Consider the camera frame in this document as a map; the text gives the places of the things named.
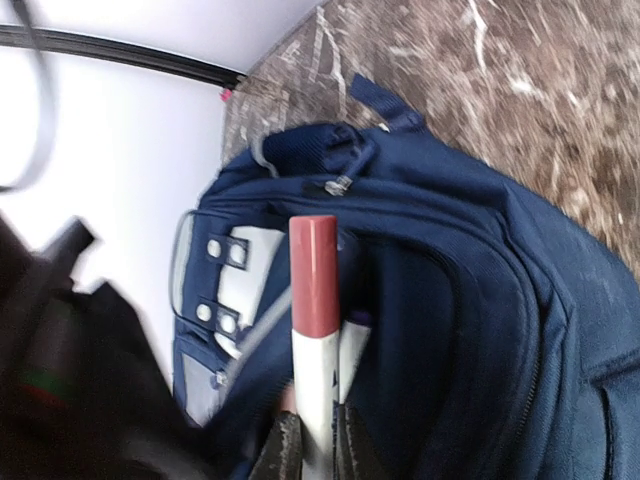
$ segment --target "blue fabric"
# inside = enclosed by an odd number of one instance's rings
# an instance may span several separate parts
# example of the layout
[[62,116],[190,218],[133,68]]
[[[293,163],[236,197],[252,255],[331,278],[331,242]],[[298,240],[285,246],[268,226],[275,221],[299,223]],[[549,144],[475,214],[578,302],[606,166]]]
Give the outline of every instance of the blue fabric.
[[[352,93],[390,133],[323,124],[275,134],[264,155],[279,178],[244,152],[199,208],[228,224],[268,214],[283,231],[294,215],[333,214],[357,238],[363,266],[343,259],[357,275],[341,282],[342,306],[375,327],[349,401],[391,477],[640,478],[631,273],[546,200],[433,137],[398,97],[361,77]],[[353,183],[329,195],[345,172]],[[225,234],[203,225],[194,245]],[[288,285],[278,255],[261,311]],[[213,268],[189,260],[185,298],[213,288],[215,300]],[[202,431],[229,472],[255,454],[245,442],[267,421],[258,403],[291,378],[290,322],[283,314]]]

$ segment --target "navy blue backpack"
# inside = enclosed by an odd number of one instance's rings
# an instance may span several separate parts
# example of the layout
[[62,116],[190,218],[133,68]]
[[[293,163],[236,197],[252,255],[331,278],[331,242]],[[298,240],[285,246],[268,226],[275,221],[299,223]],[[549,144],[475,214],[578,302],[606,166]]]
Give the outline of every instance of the navy blue backpack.
[[385,476],[640,478],[628,269],[395,95],[351,94],[386,124],[256,142],[179,228],[174,395],[203,452],[250,474],[293,375],[288,220],[331,214],[343,314],[373,319],[348,404]]

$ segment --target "brown marble surface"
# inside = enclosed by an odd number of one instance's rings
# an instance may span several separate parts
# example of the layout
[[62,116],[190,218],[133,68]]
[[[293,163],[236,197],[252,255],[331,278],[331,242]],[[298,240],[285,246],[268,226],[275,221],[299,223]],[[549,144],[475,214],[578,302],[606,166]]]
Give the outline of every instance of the brown marble surface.
[[301,123],[377,123],[347,98],[356,72],[560,207],[640,279],[640,2],[332,0],[234,93],[225,158]]

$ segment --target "bag strap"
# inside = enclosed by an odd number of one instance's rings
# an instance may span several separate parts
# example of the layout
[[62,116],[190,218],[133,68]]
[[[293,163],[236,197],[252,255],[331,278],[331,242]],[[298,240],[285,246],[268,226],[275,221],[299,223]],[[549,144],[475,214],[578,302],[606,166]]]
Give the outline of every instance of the bag strap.
[[350,95],[377,112],[388,124],[391,132],[424,132],[424,116],[411,108],[395,93],[356,74]]

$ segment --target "backpack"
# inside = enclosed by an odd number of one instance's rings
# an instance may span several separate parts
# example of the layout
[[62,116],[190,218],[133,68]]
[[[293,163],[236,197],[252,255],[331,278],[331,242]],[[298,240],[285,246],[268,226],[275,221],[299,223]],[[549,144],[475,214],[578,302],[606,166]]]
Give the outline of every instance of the backpack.
[[351,95],[386,124],[255,142],[178,229],[173,391],[208,458],[246,476],[260,453],[293,375],[288,221],[330,214],[343,318],[373,321],[348,404],[386,475],[640,478],[628,269],[397,96]]

